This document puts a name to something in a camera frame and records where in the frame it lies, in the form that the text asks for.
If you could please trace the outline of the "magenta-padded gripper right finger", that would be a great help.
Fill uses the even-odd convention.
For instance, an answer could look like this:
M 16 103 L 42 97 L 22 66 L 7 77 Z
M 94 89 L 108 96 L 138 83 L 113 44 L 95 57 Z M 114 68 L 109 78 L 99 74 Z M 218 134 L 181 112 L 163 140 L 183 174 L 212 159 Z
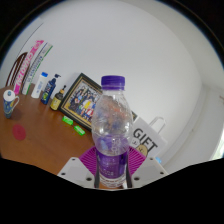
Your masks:
M 140 188 L 167 175 L 167 171 L 154 157 L 145 157 L 133 147 L 129 149 L 125 189 Z

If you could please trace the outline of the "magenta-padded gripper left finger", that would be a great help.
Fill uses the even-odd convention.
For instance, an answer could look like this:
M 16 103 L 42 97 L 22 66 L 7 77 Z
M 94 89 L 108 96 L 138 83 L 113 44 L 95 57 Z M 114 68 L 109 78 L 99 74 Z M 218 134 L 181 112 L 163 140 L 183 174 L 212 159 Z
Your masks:
M 88 149 L 80 157 L 71 157 L 58 176 L 84 188 L 98 188 L 96 148 Z

